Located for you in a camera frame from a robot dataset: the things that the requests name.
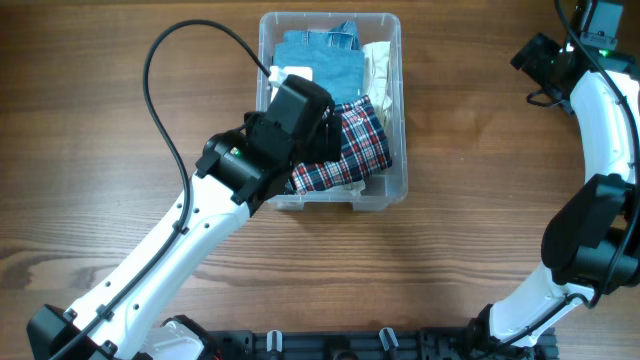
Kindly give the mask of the cream white garment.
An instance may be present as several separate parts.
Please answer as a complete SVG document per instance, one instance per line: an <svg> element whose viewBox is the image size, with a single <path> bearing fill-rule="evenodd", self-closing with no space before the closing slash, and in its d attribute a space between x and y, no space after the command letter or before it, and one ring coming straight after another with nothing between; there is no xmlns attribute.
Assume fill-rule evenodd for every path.
<svg viewBox="0 0 640 360"><path fill-rule="evenodd" d="M364 94L374 107L383 128L391 118L392 98L387 94L390 71L389 41L371 42L362 47L364 53Z"/></svg>

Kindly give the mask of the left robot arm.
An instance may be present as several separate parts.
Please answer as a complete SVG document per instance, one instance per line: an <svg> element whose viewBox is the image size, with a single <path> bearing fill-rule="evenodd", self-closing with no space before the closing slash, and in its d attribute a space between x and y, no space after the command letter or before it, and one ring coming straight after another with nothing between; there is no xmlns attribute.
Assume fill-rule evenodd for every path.
<svg viewBox="0 0 640 360"><path fill-rule="evenodd" d="M185 316L158 316L197 266L268 199L301 162L340 155L331 95L288 76L244 130L213 136L172 208L99 285L67 309L45 305L27 324L37 359L205 359L208 332Z"/></svg>

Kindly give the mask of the white shirt with green print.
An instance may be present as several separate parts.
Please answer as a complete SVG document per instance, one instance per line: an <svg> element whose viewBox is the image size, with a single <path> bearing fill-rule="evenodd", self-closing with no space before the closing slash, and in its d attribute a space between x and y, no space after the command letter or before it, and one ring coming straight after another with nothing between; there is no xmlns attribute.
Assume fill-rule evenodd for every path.
<svg viewBox="0 0 640 360"><path fill-rule="evenodd" d="M346 185L342 185L340 187L341 191L345 191L348 192L349 194L353 195L353 196L358 196L361 194L361 192L366 188L366 183L364 180L360 180L357 182L352 182Z"/></svg>

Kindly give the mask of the red plaid shirt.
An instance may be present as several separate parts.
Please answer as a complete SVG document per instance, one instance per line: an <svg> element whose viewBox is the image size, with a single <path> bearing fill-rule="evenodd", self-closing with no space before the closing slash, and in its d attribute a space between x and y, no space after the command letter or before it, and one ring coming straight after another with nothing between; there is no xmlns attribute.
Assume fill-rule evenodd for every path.
<svg viewBox="0 0 640 360"><path fill-rule="evenodd" d="M303 195L351 185L392 166L388 137L367 95L338 104L334 114L342 121L340 159L300 164L285 185L286 194Z"/></svg>

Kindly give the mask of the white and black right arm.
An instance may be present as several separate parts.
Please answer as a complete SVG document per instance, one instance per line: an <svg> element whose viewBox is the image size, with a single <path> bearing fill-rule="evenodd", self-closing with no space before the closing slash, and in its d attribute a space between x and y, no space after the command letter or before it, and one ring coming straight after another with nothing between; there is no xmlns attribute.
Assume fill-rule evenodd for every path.
<svg viewBox="0 0 640 360"><path fill-rule="evenodd" d="M552 218L541 261L506 298L487 305L461 334L471 359L533 359L543 334L578 306L594 308L639 283L639 75L608 46L535 35L511 60L576 116L585 182Z"/></svg>

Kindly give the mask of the blue denim jeans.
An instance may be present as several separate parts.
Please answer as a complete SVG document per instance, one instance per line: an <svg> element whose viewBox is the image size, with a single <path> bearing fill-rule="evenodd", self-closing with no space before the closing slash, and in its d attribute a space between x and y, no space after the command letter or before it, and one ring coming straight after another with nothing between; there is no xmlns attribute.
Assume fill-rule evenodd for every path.
<svg viewBox="0 0 640 360"><path fill-rule="evenodd" d="M365 55L354 21L327 30L290 30L275 46L273 64L309 67L312 79L337 103L363 96Z"/></svg>

